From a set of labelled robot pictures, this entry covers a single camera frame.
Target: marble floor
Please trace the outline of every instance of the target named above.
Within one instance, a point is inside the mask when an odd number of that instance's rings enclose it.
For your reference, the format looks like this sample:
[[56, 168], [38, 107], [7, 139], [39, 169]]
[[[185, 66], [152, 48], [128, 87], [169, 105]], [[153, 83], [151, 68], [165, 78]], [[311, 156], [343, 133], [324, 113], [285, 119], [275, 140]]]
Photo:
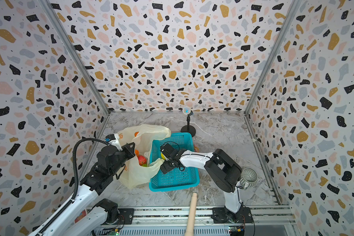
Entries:
[[[163, 125], [172, 133], [177, 133], [186, 124], [186, 116], [182, 113], [112, 113], [101, 139], [126, 127], [141, 124]], [[213, 152], [220, 148], [243, 169], [250, 167], [257, 172], [259, 181], [256, 186], [240, 190], [245, 205], [276, 205], [242, 114], [195, 113], [191, 117], [191, 125], [197, 130], [193, 143], [199, 148], [199, 152]], [[88, 170], [97, 161], [96, 154], [103, 146], [98, 145]], [[103, 198], [120, 206], [189, 206], [193, 192], [198, 193], [197, 205], [224, 205], [223, 191], [216, 186], [207, 172], [199, 170], [199, 177], [200, 184], [196, 187], [168, 192], [152, 192], [148, 184], [129, 190], [114, 179], [91, 206]]]

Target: terrazzo wallpaper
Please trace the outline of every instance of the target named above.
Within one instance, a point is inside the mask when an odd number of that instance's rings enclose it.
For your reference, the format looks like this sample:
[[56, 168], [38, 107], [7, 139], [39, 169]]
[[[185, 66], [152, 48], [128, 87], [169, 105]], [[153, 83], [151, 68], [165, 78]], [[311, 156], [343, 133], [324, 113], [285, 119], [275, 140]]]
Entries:
[[354, 236], [354, 1], [302, 1], [250, 119], [302, 235]]
[[68, 198], [72, 148], [103, 115], [39, 3], [0, 1], [0, 235], [28, 235]]
[[288, 0], [52, 0], [110, 110], [241, 111]]

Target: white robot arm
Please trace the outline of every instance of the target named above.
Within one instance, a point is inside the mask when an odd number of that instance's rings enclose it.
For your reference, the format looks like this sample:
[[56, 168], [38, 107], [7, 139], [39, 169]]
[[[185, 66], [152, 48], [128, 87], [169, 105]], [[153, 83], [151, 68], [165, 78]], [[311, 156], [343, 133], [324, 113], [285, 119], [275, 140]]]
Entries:
[[[112, 224], [120, 220], [118, 205], [108, 199], [103, 199], [82, 220], [70, 226], [74, 219], [113, 181], [114, 176], [119, 179], [122, 172], [117, 175], [118, 170], [127, 160], [135, 156], [134, 143], [120, 147], [117, 142], [118, 135], [108, 135], [106, 138], [105, 141], [99, 141], [108, 146], [103, 147], [97, 154], [97, 163], [81, 180], [76, 193], [74, 192], [47, 221], [29, 236], [83, 236], [90, 234], [93, 229], [104, 222]], [[74, 152], [77, 145], [85, 140], [80, 140], [76, 144]], [[241, 215], [238, 213], [243, 206], [239, 194], [239, 188], [242, 188], [239, 182], [242, 169], [233, 159], [221, 149], [216, 149], [212, 153], [195, 153], [186, 149], [176, 150], [170, 144], [165, 143], [160, 150], [166, 157], [166, 161], [160, 167], [164, 174], [180, 167], [196, 167], [206, 170], [215, 184], [224, 191], [227, 218], [231, 222], [239, 222]]]
[[241, 167], [223, 150], [216, 149], [212, 153], [195, 153], [186, 149], [176, 150], [165, 143], [160, 148], [167, 159], [160, 167], [166, 174], [174, 168], [196, 167], [206, 170], [215, 184], [224, 192], [225, 207], [229, 211], [227, 217], [238, 222], [236, 213], [242, 206], [239, 194]]

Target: wooden stick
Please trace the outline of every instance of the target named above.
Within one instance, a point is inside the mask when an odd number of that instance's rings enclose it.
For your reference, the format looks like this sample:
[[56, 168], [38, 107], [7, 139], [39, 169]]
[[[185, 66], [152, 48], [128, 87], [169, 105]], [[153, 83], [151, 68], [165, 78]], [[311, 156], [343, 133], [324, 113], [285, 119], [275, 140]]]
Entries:
[[197, 209], [197, 193], [191, 196], [188, 225], [186, 226], [185, 236], [194, 236], [195, 210]]

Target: translucent plastic bag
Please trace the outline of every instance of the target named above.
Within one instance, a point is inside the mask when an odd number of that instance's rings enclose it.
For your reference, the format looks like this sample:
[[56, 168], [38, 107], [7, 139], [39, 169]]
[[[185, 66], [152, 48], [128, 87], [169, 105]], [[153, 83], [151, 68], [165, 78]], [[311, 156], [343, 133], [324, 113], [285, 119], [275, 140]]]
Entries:
[[171, 131], [167, 127], [161, 125], [139, 125], [125, 128], [118, 132], [119, 143], [121, 146], [126, 143], [135, 143], [135, 150], [139, 152], [139, 155], [147, 158], [148, 167], [142, 167], [139, 165], [138, 158], [135, 156], [126, 162], [119, 181], [129, 189], [136, 186], [150, 182], [160, 170], [163, 159], [157, 159], [149, 165], [149, 153], [152, 148], [153, 140], [162, 140], [170, 137]]

